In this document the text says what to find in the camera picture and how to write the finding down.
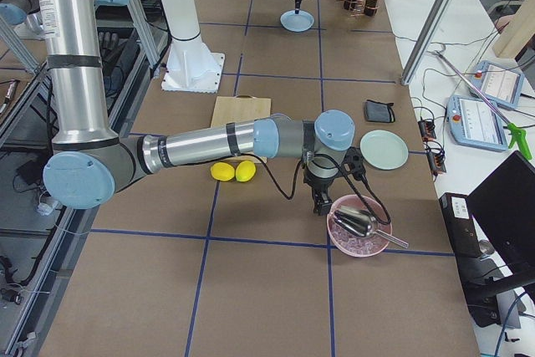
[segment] plate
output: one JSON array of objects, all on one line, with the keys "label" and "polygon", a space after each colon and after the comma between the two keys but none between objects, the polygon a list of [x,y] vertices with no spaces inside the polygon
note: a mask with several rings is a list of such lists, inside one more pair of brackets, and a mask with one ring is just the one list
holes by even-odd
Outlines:
[{"label": "plate", "polygon": [[409,158],[407,144],[386,130],[366,133],[360,140],[360,151],[368,163],[386,171],[402,167]]},{"label": "plate", "polygon": [[301,33],[307,31],[314,24],[314,17],[312,14],[300,10],[299,14],[295,13],[295,10],[289,10],[281,16],[281,24],[288,31],[294,33]]},{"label": "plate", "polygon": [[[378,217],[381,219],[386,219],[383,208],[381,208],[381,206],[375,200],[367,196],[363,196],[363,198],[368,202]],[[350,255],[351,257],[363,258],[377,255],[388,247],[389,241],[381,236],[377,236],[375,234],[368,238],[356,237],[344,230],[342,227],[338,226],[334,222],[333,216],[334,212],[342,205],[352,207],[354,209],[366,210],[366,206],[356,195],[342,196],[333,202],[330,213],[327,215],[327,232],[329,233],[331,241],[338,250]],[[383,232],[392,234],[392,224],[379,224],[379,226]]]}]

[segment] computer screen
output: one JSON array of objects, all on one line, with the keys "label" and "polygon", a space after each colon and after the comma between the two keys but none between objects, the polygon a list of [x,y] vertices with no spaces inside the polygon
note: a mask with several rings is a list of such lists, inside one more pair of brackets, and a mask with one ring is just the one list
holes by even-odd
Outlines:
[{"label": "computer screen", "polygon": [[[535,268],[535,167],[513,152],[466,199],[513,273]],[[535,285],[525,287],[535,301]]]}]

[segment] green tool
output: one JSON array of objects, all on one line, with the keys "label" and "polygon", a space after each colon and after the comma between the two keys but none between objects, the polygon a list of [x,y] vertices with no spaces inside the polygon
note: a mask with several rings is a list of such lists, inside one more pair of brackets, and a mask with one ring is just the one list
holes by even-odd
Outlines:
[{"label": "green tool", "polygon": [[517,144],[522,155],[524,155],[524,157],[530,161],[532,159],[532,153],[527,145],[526,131],[516,127],[515,124],[512,123],[495,105],[493,105],[492,102],[488,100],[487,97],[474,84],[472,84],[462,72],[460,72],[453,64],[451,64],[448,59],[446,59],[442,52],[435,51],[433,54],[438,56],[450,67],[450,69],[455,71],[455,73],[466,83],[466,85],[468,85],[477,94],[479,99],[485,102],[485,104],[491,108],[494,113],[500,116],[500,118],[507,124],[507,129],[511,131],[511,143],[509,144],[509,148],[511,149],[515,144]]}]

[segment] blue and white device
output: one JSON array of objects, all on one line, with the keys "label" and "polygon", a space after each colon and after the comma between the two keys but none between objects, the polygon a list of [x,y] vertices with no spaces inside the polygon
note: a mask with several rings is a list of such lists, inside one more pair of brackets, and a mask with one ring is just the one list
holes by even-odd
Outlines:
[{"label": "blue and white device", "polygon": [[476,71],[480,73],[472,75],[470,81],[488,99],[505,109],[517,108],[524,83],[524,73],[520,69],[508,69],[483,60]]},{"label": "blue and white device", "polygon": [[448,102],[446,116],[458,144],[483,150],[507,150],[505,123],[483,101],[454,95]]}]

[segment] yellow lemon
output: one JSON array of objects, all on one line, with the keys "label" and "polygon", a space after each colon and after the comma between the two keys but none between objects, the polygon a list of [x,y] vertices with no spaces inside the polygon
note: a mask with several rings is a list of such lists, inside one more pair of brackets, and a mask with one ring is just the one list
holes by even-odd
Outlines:
[{"label": "yellow lemon", "polygon": [[219,181],[229,181],[234,178],[234,167],[224,162],[217,162],[210,168],[211,176]]},{"label": "yellow lemon", "polygon": [[250,181],[257,172],[257,167],[251,161],[243,161],[236,168],[237,181]]}]

